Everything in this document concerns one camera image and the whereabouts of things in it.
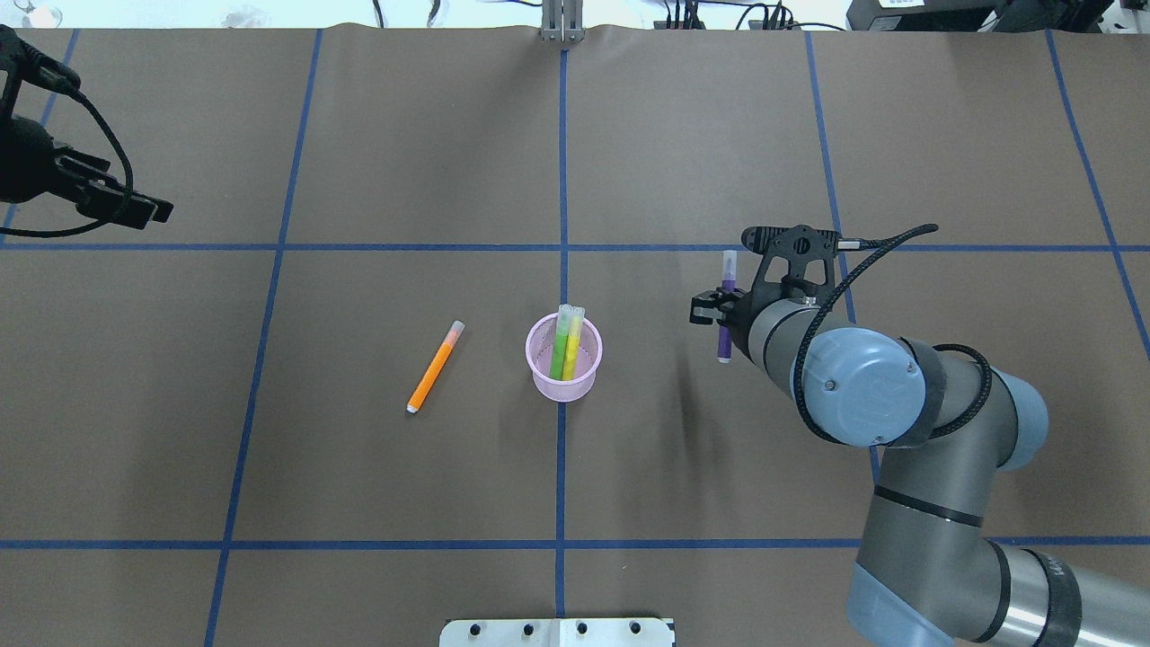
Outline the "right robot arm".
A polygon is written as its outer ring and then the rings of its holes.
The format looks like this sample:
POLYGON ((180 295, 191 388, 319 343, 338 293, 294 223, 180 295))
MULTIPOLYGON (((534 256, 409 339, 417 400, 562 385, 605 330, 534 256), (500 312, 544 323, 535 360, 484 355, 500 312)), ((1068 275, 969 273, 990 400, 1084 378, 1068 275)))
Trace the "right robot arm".
POLYGON ((1046 403, 1027 382, 900 341, 808 296, 756 305, 693 296, 693 324, 721 324, 751 363, 831 442, 880 447, 880 476, 848 594, 876 646, 1147 646, 1147 590, 983 536, 995 475, 1046 442, 1046 403))

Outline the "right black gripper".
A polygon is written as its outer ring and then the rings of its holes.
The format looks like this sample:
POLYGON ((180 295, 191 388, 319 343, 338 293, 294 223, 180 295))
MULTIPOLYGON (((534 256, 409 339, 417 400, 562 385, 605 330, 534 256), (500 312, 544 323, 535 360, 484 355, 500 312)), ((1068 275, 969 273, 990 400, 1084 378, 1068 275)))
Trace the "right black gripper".
POLYGON ((764 308, 764 300, 753 292, 718 288, 718 292, 702 292, 691 299, 689 323, 695 326, 718 324, 733 347, 747 347, 751 328, 764 308))

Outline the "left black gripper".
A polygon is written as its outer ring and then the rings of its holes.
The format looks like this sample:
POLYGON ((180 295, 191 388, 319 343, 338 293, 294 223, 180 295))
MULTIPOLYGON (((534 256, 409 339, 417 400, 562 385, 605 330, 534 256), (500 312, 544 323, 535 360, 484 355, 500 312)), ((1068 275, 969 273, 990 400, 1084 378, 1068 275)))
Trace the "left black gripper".
POLYGON ((49 193, 75 203, 80 216, 118 226, 164 224, 172 203, 135 191, 92 184, 87 174, 57 167, 68 159, 98 172, 100 159, 57 143, 38 122, 13 116, 1 129, 1 200, 21 205, 49 193))

